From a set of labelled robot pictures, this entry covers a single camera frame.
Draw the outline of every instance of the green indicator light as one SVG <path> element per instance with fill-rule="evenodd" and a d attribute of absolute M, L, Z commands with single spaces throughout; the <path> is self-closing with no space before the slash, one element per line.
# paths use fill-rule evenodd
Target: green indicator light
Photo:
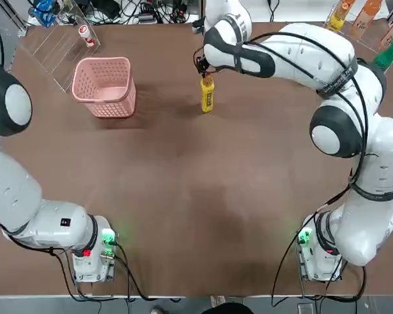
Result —
<path fill-rule="evenodd" d="M 102 241 L 103 242 L 114 242 L 115 241 L 115 232 L 109 228 L 102 229 Z"/>
<path fill-rule="evenodd" d="M 311 228 L 303 228 L 299 233 L 299 243 L 306 244 L 310 241 Z"/>

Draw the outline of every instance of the clear acrylic box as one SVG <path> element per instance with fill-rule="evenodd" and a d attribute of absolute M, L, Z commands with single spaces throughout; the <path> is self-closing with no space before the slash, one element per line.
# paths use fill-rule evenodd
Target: clear acrylic box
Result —
<path fill-rule="evenodd" d="M 93 47 L 87 47 L 80 37 L 79 28 L 82 25 L 87 25 L 90 30 L 90 36 L 94 39 Z M 100 46 L 93 27 L 74 0 L 64 1 L 54 25 L 49 28 L 29 26 L 26 36 L 20 38 L 19 43 L 64 92 L 71 86 L 78 62 L 91 57 Z"/>

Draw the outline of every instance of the green bottle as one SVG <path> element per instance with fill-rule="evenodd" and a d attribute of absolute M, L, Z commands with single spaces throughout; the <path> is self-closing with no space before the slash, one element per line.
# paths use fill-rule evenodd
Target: green bottle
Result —
<path fill-rule="evenodd" d="M 373 60 L 373 63 L 377 64 L 380 69 L 386 71 L 393 62 L 393 43 L 383 52 L 380 52 L 377 57 Z"/>

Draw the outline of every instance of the black band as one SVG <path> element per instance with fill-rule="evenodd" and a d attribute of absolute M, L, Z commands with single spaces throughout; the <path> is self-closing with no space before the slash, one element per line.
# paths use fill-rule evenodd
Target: black band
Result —
<path fill-rule="evenodd" d="M 327 235 L 329 236 L 330 241 L 333 242 L 333 244 L 335 244 L 335 238 L 332 235 L 332 232 L 330 231 L 330 216 L 332 215 L 332 213 L 329 213 L 328 216 L 326 216 L 326 231 L 327 231 Z"/>
<path fill-rule="evenodd" d="M 204 47 L 206 45 L 213 46 L 214 48 L 218 49 L 225 54 L 234 56 L 235 50 L 233 44 L 226 43 L 223 38 L 221 37 L 217 28 L 213 27 L 210 28 L 205 36 L 204 36 Z M 245 47 L 241 47 L 240 51 L 240 58 L 247 59 L 253 61 L 254 63 L 258 64 L 260 69 L 259 72 L 251 72 L 242 70 L 243 74 L 248 74 L 253 77 L 272 77 L 275 74 L 275 61 L 269 54 L 260 54 L 258 50 L 247 49 Z M 222 69 L 230 69 L 236 71 L 236 68 L 233 66 L 228 65 L 221 65 L 215 67 L 218 71 Z"/>
<path fill-rule="evenodd" d="M 92 236 L 90 237 L 89 242 L 82 249 L 73 250 L 74 255 L 77 257 L 82 257 L 84 255 L 83 254 L 84 250 L 92 250 L 96 244 L 96 240 L 98 239 L 98 234 L 99 234 L 98 222 L 96 221 L 93 215 L 88 214 L 88 216 L 90 217 L 93 225 Z"/>
<path fill-rule="evenodd" d="M 240 27 L 238 26 L 236 20 L 234 18 L 232 18 L 232 16 L 230 14 L 224 16 L 221 20 L 224 20 L 231 25 L 231 27 L 233 28 L 234 34 L 236 34 L 236 40 L 238 43 L 240 43 L 243 40 L 243 38 L 242 38 L 242 33 L 240 32 Z"/>
<path fill-rule="evenodd" d="M 350 187 L 355 192 L 357 192 L 359 195 L 361 195 L 363 198 L 365 198 L 369 201 L 391 201 L 391 200 L 393 200 L 393 192 L 388 192 L 388 193 L 384 193 L 384 194 L 373 194 L 373 193 L 369 193 L 369 192 L 363 190 L 355 183 L 350 183 Z"/>
<path fill-rule="evenodd" d="M 328 214 L 330 216 L 330 212 L 326 211 L 325 213 L 320 213 L 319 217 L 317 218 L 316 221 L 316 238 L 317 241 L 319 242 L 319 245 L 325 252 L 327 252 L 330 255 L 337 256 L 339 255 L 339 251 L 337 250 L 336 247 L 333 247 L 329 244 L 329 241 L 325 238 L 325 236 L 322 233 L 322 219 L 323 216 Z"/>
<path fill-rule="evenodd" d="M 18 234 L 21 234 L 25 229 L 26 226 L 29 224 L 29 221 L 27 223 L 25 223 L 22 227 L 20 227 L 19 229 L 17 229 L 16 231 L 9 231 L 6 227 L 4 227 L 2 224 L 0 224 L 0 227 L 6 232 L 6 234 L 14 237 L 17 236 Z"/>
<path fill-rule="evenodd" d="M 242 73 L 242 60 L 240 59 L 240 55 L 242 53 L 243 43 L 237 43 L 233 49 L 234 52 L 234 66 L 236 67 L 236 71 Z"/>
<path fill-rule="evenodd" d="M 356 58 L 353 58 L 350 65 L 342 71 L 342 73 L 330 84 L 317 91 L 317 94 L 328 99 L 335 95 L 350 79 L 352 79 L 358 70 Z"/>

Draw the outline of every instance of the floor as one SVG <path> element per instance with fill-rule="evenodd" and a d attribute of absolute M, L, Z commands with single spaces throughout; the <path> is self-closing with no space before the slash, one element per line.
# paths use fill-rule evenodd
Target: floor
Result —
<path fill-rule="evenodd" d="M 271 298 L 227 298 L 228 302 L 244 302 L 254 314 L 266 313 L 298 313 L 298 304 L 311 303 L 308 300 L 290 298 L 278 305 L 271 307 Z M 201 314 L 209 309 L 211 303 L 208 298 L 186 298 L 179 303 L 173 303 L 169 299 L 160 299 L 153 302 L 136 300 L 130 305 L 131 314 L 148 314 L 155 306 L 161 306 L 169 314 Z M 71 298 L 7 298 L 0 299 L 0 314 L 78 314 L 78 313 L 98 313 L 99 303 L 85 302 L 77 303 Z M 128 308 L 124 300 L 104 302 L 100 314 L 128 313 Z M 355 313 L 354 304 L 341 304 L 331 300 L 325 300 L 322 304 L 323 314 L 349 314 Z M 358 314 L 393 314 L 393 296 L 364 296 L 358 302 Z"/>

